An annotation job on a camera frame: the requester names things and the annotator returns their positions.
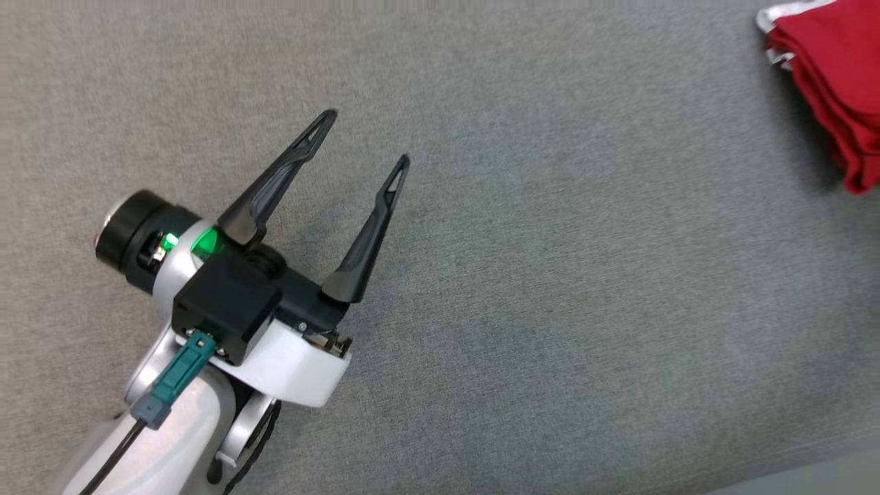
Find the folded red cloth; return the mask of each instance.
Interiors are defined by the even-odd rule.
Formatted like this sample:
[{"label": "folded red cloth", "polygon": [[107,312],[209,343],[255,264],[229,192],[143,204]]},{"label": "folded red cloth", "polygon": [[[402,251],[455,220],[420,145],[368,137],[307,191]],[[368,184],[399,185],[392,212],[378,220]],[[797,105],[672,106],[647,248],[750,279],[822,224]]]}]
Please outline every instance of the folded red cloth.
[{"label": "folded red cloth", "polygon": [[833,139],[847,190],[880,181],[880,0],[837,0],[781,17],[769,45],[792,52],[795,84]]}]

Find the green light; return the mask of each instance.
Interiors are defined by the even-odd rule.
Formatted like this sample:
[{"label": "green light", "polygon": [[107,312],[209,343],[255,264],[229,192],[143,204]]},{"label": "green light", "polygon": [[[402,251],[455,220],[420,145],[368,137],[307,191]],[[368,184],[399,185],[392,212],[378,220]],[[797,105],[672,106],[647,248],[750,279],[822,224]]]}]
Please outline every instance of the green light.
[{"label": "green light", "polygon": [[209,256],[220,251],[221,246],[217,245],[217,231],[213,228],[206,230],[193,243],[193,254],[207,259]]},{"label": "green light", "polygon": [[168,251],[171,251],[172,248],[177,246],[179,240],[180,239],[178,239],[177,236],[173,233],[167,233],[165,237],[162,238],[162,242],[159,244],[159,247],[164,249],[164,251],[167,253]]}]

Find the gray tablecloth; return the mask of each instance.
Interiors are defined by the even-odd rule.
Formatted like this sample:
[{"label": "gray tablecloth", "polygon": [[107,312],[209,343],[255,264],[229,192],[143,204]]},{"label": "gray tablecloth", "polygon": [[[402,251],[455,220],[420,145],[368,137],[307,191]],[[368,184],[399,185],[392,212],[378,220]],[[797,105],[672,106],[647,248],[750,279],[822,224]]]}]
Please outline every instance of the gray tablecloth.
[{"label": "gray tablecloth", "polygon": [[6,3],[4,490],[48,486],[162,323],[94,261],[106,210],[215,218],[327,107],[269,225],[297,269],[413,167],[352,366],[237,493],[696,493],[876,443],[880,203],[766,63],[765,3]]}]

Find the teal connector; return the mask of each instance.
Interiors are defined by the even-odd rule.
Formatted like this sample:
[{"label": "teal connector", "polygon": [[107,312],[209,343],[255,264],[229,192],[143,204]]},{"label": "teal connector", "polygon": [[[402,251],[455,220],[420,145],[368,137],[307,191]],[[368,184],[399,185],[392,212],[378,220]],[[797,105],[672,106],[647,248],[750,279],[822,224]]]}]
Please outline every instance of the teal connector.
[{"label": "teal connector", "polygon": [[174,401],[193,381],[214,355],[217,344],[200,331],[193,332],[162,374],[153,382],[152,390],[131,407],[131,415],[157,430],[171,413]]}]

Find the red cloth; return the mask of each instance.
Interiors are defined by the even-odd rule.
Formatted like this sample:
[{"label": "red cloth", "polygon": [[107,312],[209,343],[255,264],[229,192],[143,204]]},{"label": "red cloth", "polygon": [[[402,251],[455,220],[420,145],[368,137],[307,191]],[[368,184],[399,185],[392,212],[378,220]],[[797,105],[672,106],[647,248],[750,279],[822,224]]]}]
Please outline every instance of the red cloth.
[{"label": "red cloth", "polygon": [[833,140],[853,194],[880,181],[880,0],[837,0],[776,19],[771,47],[792,52],[795,84]]}]

